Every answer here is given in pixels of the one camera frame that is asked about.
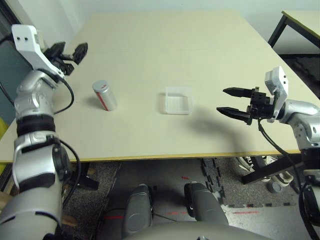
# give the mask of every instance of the white wall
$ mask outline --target white wall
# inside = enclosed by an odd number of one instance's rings
[[[49,45],[61,40],[69,42],[92,14],[101,12],[237,9],[267,41],[282,17],[282,10],[320,10],[320,0],[7,0],[7,2],[9,4],[17,2],[22,6],[32,23],[42,30]],[[320,53],[316,46],[290,27],[286,27],[274,49],[279,54]]]
[[[41,31],[48,46],[56,42],[69,43],[79,31],[82,22],[71,0],[7,0],[23,24],[34,25]]]

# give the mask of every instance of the table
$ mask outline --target table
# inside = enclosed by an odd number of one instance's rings
[[[284,10],[268,43],[273,47],[285,27],[288,25],[320,48],[320,11]]]
[[[88,53],[67,78],[75,102],[54,121],[59,137],[83,162],[277,154],[259,133],[257,121],[247,126],[216,107],[245,111],[248,98],[222,90],[259,86],[268,93],[265,73],[279,65],[289,81],[289,97],[319,105],[234,10],[95,14],[68,46],[69,52],[82,42],[88,42]],[[102,109],[92,90],[97,80],[109,82],[116,110]],[[192,87],[191,115],[164,114],[166,87]],[[69,101],[61,85],[54,96],[55,109]],[[299,152],[289,125],[263,124],[278,145]],[[0,141],[1,163],[12,162],[16,137],[13,122]]]

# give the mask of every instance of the clear plastic container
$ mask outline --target clear plastic container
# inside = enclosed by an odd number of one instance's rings
[[[166,87],[165,112],[167,114],[192,113],[192,88],[191,87]]]

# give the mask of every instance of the table leg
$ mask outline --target table leg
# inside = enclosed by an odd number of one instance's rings
[[[296,167],[303,164],[301,154],[290,154],[290,158]],[[286,157],[282,157],[271,164],[255,169],[254,172],[243,176],[241,180],[243,184],[251,184],[264,179],[264,177],[277,175],[289,168],[292,168],[292,163]]]
[[[287,17],[285,15],[282,16],[282,18],[280,19],[278,25],[276,26],[275,30],[273,31],[268,44],[273,48],[274,45],[276,44],[278,38],[280,37],[280,35],[282,34],[282,32],[284,31],[285,27],[286,27],[286,21],[287,21]]]
[[[88,169],[89,169],[90,163],[89,162],[83,162],[81,163],[81,175],[78,182],[78,186],[80,188],[84,188],[87,190],[97,190],[99,187],[99,182],[92,180],[90,177],[88,177]],[[76,180],[76,172],[73,171],[71,175],[70,182],[74,183]]]

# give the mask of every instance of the cylindrical can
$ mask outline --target cylindrical can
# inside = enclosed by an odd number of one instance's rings
[[[110,86],[105,80],[96,81],[92,84],[92,88],[100,100],[104,110],[112,111],[116,109],[117,101],[110,89]]]

